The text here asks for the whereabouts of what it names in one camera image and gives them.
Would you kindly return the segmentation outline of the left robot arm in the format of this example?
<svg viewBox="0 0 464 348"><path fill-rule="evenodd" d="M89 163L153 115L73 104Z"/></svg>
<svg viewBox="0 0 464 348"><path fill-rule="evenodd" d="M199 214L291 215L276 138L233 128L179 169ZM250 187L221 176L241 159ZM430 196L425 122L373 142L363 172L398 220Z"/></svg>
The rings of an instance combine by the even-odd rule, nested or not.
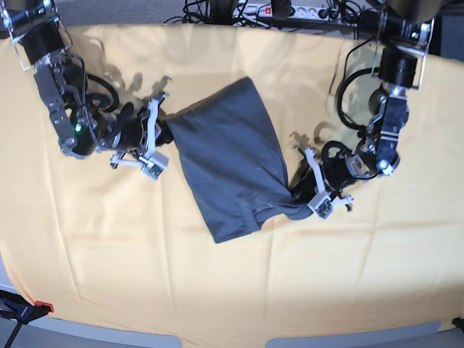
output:
<svg viewBox="0 0 464 348"><path fill-rule="evenodd" d="M319 217L328 217L337 204L352 209L353 198L345 196L344 189L389 176L398 167L399 132L409 118L406 93L421 86L423 78L416 73L425 69L434 19L442 6L442 1L385 1L378 12L365 14L363 27L374 33L383 51L375 54L371 68L344 78L336 95L340 121L357 131L360 141L355 150L329 141L319 159L311 148L303 150L307 167L291 190L297 202ZM349 85L364 75L377 77L381 84L369 98L369 123L360 125L347 117L342 99Z"/></svg>

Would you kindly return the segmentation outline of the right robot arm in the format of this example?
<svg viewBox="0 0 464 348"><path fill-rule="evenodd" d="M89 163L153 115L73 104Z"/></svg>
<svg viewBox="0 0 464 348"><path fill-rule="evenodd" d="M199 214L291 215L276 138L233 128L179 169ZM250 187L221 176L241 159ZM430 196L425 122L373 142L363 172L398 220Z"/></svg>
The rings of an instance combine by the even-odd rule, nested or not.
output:
<svg viewBox="0 0 464 348"><path fill-rule="evenodd" d="M137 110L121 104L119 93L103 78L86 70L72 53L73 41L54 1L2 1L1 38L21 46L24 71L34 80L63 154L79 160L94 152L112 153L110 165L137 167L157 179L169 159L157 151L172 135L159 118L165 93L155 94Z"/></svg>

